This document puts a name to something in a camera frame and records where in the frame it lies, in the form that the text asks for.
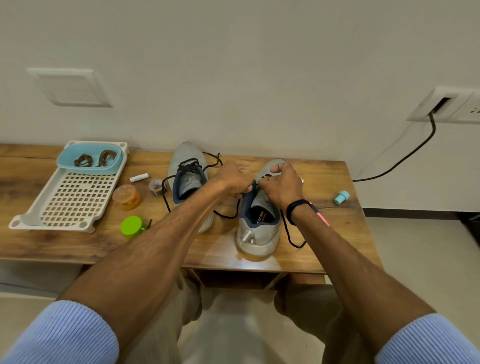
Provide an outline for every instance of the grey sneaker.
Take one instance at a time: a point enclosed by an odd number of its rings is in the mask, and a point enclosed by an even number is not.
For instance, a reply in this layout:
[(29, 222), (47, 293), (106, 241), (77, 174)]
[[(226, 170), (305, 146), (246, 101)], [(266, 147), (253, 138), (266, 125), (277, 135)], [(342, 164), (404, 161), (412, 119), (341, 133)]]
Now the grey sneaker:
[[(208, 177), (203, 170), (206, 166), (205, 156), (196, 145), (185, 142), (175, 149), (168, 166), (168, 175), (175, 176), (168, 180), (175, 207), (207, 183)], [(198, 233), (207, 231), (212, 223), (213, 213), (205, 220)]]
[[(268, 162), (257, 174), (256, 179), (279, 175), (280, 173), (270, 172), (270, 168), (279, 163), (285, 163), (285, 161), (274, 159)], [(280, 210), (270, 202), (266, 193), (254, 182), (252, 191), (243, 195), (236, 236), (237, 245), (244, 253), (264, 257), (274, 252), (279, 238)]]

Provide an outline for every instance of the wrist strap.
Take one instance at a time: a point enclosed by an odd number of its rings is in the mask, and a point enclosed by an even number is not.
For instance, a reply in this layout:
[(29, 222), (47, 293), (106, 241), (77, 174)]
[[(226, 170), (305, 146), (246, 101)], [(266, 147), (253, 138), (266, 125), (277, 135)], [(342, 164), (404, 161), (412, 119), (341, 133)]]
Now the wrist strap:
[(299, 205), (303, 205), (303, 204), (307, 204), (309, 206), (312, 206), (312, 204), (310, 202), (308, 202), (307, 200), (304, 200), (304, 199), (293, 201), (290, 205), (287, 206), (287, 210), (285, 211), (285, 213), (287, 214), (287, 220), (291, 225), (295, 226), (295, 223), (292, 221), (292, 212), (293, 212), (294, 208), (296, 208)]

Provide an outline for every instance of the beige pants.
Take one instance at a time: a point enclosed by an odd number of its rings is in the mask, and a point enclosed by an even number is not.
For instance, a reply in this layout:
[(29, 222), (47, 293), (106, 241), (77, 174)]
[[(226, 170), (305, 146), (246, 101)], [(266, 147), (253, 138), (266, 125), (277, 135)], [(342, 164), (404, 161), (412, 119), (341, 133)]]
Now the beige pants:
[[(296, 285), (277, 293), (275, 307), (325, 344), (322, 363), (373, 363), (362, 338), (330, 285)], [(121, 354), (119, 363), (181, 363), (181, 328), (202, 313), (200, 291), (182, 275), (158, 314)]]

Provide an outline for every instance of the shoe tongue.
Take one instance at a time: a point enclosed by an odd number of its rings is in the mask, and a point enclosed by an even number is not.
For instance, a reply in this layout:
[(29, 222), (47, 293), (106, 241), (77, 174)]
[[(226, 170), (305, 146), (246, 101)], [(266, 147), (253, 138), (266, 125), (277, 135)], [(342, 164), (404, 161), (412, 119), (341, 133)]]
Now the shoe tongue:
[(180, 200), (186, 199), (202, 186), (202, 177), (198, 173), (185, 172), (180, 177)]
[(273, 217), (275, 217), (275, 211), (273, 210), (272, 203), (268, 199), (268, 196), (264, 190), (258, 190), (257, 196), (253, 199), (250, 207), (261, 207), (268, 211), (270, 214), (272, 214)]

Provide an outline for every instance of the black shoelace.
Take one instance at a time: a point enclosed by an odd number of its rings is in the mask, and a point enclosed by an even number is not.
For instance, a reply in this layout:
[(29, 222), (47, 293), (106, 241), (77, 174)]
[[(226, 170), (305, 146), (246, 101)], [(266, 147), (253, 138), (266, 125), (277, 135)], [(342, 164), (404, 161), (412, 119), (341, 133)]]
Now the black shoelace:
[[(220, 159), (220, 153), (218, 153), (217, 155), (207, 153), (207, 152), (202, 152), (202, 153), (208, 154), (209, 156), (212, 156), (213, 158), (216, 158), (216, 162), (214, 164), (209, 164), (208, 166), (205, 166), (203, 168), (204, 172), (207, 170), (207, 168), (215, 167), (219, 164), (220, 164), (220, 166), (223, 166), (223, 162)], [(184, 160), (183, 162), (181, 162), (179, 164), (179, 168), (177, 169), (177, 171), (183, 170), (185, 172), (200, 174), (200, 172), (198, 171), (198, 166), (200, 166), (200, 162), (198, 161), (198, 159), (197, 158), (190, 158), (190, 159), (187, 159), (187, 160)], [(165, 182), (168, 181), (170, 178), (174, 178), (175, 176), (176, 176), (176, 174), (174, 174), (172, 176), (168, 176), (162, 181), (162, 191), (165, 190)], [(168, 201), (167, 201), (167, 198), (165, 197), (165, 194), (163, 193), (162, 195), (163, 195), (163, 200), (165, 201), (165, 205), (167, 206), (168, 212), (172, 212), (172, 210), (170, 209), (170, 206), (168, 205)], [(216, 215), (219, 215), (221, 218), (236, 218), (239, 214), (239, 205), (240, 205), (240, 200), (238, 200), (238, 202), (237, 202), (237, 213), (235, 214), (235, 216), (222, 215), (218, 211), (215, 211), (215, 210), (213, 210), (213, 212)]]
[[(266, 174), (264, 175), (262, 178), (264, 177), (272, 177), (271, 174)], [(290, 243), (291, 246), (297, 248), (297, 249), (300, 249), (300, 248), (303, 248), (305, 246), (305, 244), (307, 243), (306, 240), (303, 241), (302, 245), (298, 246), (294, 243), (292, 243), (292, 240), (290, 239), (290, 232), (288, 231), (288, 227), (287, 227), (287, 222), (285, 221), (285, 216), (283, 215), (283, 211), (280, 210), (280, 215), (282, 216), (282, 220), (283, 220), (283, 226), (285, 227), (285, 232), (287, 233), (287, 238), (288, 238), (288, 242)]]

